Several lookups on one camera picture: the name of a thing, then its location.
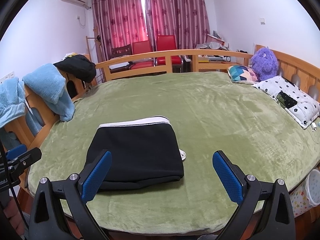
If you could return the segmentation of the patterned white waste bin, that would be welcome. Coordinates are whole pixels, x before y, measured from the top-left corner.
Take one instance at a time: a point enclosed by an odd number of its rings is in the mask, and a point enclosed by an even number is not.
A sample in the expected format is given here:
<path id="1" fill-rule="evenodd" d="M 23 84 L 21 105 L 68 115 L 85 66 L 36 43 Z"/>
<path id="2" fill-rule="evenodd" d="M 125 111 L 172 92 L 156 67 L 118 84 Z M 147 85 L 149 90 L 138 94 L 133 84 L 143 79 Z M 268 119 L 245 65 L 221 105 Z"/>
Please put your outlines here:
<path id="1" fill-rule="evenodd" d="M 290 193 L 294 217 L 298 217 L 320 202 L 320 172 L 313 169 L 306 179 Z"/>

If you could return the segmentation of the wooden bed frame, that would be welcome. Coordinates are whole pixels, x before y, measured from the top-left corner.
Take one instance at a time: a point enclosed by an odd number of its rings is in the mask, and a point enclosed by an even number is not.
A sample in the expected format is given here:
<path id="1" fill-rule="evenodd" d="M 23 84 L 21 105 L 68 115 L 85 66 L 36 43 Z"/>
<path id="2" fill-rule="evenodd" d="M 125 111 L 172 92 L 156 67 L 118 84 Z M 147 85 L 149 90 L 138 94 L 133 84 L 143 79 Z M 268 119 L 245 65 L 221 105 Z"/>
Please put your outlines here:
<path id="1" fill-rule="evenodd" d="M 232 83 L 226 71 L 231 62 L 203 62 L 206 50 L 167 50 L 124 56 L 97 64 L 105 83 L 83 85 L 74 75 L 61 71 L 73 82 L 75 113 L 61 122 L 30 88 L 24 85 L 25 104 L 36 108 L 43 126 L 34 134 L 21 116 L 5 125 L 28 148 L 44 147 L 44 161 L 22 174 L 22 187 L 35 193 L 40 176 L 61 178 L 63 172 L 80 169 L 86 147 L 100 123 L 166 116 L 186 151 L 184 177 L 177 190 L 161 184 L 162 196 L 226 198 L 209 165 L 215 150 L 260 179 L 281 177 L 289 189 L 300 184 L 319 164 L 319 133 L 303 129 L 265 93 Z M 181 73 L 172 71 L 171 56 L 183 60 Z"/>

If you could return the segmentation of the pink patterned curtains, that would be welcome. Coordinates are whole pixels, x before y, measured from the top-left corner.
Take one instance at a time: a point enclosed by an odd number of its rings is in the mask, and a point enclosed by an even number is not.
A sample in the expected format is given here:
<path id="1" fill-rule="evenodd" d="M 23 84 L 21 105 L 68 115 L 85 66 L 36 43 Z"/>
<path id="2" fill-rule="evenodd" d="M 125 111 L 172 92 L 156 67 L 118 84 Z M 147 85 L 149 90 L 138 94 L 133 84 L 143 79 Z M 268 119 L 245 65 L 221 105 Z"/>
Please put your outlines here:
<path id="1" fill-rule="evenodd" d="M 172 35 L 178 49 L 194 49 L 210 33 L 204 0 L 92 0 L 93 24 L 100 38 L 99 60 L 111 50 Z"/>

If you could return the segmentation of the colourful geometric cushion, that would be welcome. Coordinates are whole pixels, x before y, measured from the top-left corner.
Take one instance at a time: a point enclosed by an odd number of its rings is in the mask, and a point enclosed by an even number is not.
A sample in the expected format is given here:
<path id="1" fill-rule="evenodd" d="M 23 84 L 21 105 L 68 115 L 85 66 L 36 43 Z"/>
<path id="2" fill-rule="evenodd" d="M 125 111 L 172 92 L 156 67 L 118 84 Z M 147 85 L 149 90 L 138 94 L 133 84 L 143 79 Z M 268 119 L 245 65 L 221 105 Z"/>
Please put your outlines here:
<path id="1" fill-rule="evenodd" d="M 252 68 L 246 66 L 233 65 L 227 69 L 227 72 L 232 83 L 254 85 L 255 83 L 260 82 L 260 79 L 256 72 Z"/>

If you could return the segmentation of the black garment on footboard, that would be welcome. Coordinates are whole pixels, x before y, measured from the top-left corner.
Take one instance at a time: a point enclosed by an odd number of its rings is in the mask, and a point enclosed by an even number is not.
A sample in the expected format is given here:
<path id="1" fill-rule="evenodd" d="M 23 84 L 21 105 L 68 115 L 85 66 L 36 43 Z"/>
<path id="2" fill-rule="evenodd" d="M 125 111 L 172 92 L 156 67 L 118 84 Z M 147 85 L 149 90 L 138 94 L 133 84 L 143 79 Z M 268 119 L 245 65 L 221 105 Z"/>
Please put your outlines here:
<path id="1" fill-rule="evenodd" d="M 84 55 L 76 54 L 54 63 L 54 66 L 64 72 L 74 75 L 77 79 L 90 83 L 96 76 L 95 64 Z"/>

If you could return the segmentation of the purple plush toy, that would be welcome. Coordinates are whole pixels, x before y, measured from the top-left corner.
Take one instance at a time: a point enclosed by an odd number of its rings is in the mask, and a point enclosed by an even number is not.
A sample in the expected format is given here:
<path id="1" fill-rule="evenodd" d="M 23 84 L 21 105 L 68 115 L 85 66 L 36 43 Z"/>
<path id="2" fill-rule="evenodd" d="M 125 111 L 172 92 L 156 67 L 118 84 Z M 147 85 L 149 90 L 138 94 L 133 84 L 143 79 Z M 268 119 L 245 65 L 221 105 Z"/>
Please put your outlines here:
<path id="1" fill-rule="evenodd" d="M 259 77 L 260 81 L 264 81 L 277 76 L 278 60 L 272 50 L 260 48 L 251 58 L 252 69 Z"/>

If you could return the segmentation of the green plush bed blanket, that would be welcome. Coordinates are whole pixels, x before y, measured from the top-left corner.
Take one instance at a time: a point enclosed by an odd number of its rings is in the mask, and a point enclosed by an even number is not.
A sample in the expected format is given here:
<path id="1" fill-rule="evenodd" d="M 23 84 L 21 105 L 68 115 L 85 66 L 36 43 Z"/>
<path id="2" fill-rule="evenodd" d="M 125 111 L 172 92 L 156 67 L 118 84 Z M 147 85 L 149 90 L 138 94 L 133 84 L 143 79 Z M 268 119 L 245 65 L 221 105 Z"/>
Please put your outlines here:
<path id="1" fill-rule="evenodd" d="M 186 153 L 184 177 L 127 192 L 97 194 L 88 207 L 100 226 L 143 235 L 212 233 L 236 208 L 212 167 L 222 150 L 262 181 L 281 178 L 292 189 L 319 163 L 319 134 L 303 129 L 274 100 L 225 73 L 184 73 L 108 81 L 75 102 L 69 122 L 57 122 L 31 168 L 35 193 L 42 177 L 60 180 L 82 170 L 100 124 L 150 116 L 169 119 Z"/>

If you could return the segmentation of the white black-dotted pillow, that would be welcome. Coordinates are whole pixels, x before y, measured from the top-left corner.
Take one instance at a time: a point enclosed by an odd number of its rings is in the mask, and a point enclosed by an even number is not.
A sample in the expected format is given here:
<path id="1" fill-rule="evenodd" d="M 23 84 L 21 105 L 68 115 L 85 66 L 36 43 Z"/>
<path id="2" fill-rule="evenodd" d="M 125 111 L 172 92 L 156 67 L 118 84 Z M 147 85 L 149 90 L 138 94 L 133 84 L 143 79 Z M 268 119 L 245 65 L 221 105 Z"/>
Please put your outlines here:
<path id="1" fill-rule="evenodd" d="M 303 129 L 319 116 L 319 102 L 282 76 L 252 86 L 278 103 Z"/>

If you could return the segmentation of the light blue fleece garment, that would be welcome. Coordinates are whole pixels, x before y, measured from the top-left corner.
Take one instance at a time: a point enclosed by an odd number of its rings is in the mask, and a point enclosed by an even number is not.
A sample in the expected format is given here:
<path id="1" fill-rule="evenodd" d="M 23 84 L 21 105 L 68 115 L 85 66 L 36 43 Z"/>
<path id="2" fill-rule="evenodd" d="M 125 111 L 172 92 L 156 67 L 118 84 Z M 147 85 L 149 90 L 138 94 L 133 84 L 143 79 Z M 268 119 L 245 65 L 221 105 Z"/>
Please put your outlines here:
<path id="1" fill-rule="evenodd" d="M 60 117 L 60 121 L 71 121 L 75 106 L 66 89 L 66 79 L 51 63 L 40 66 L 22 77 L 24 84 L 42 98 L 44 103 Z"/>

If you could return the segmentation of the black pants with white stripe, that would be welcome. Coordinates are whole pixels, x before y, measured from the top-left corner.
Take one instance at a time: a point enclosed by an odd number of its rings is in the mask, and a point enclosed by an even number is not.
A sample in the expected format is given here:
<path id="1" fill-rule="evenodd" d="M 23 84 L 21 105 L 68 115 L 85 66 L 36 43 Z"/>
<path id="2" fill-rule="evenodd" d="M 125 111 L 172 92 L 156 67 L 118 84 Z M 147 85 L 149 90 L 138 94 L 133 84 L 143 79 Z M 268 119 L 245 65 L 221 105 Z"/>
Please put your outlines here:
<path id="1" fill-rule="evenodd" d="M 185 153 L 178 147 L 168 118 L 148 118 L 100 124 L 88 148 L 88 165 L 103 150 L 112 163 L 100 191 L 127 191 L 179 181 Z"/>

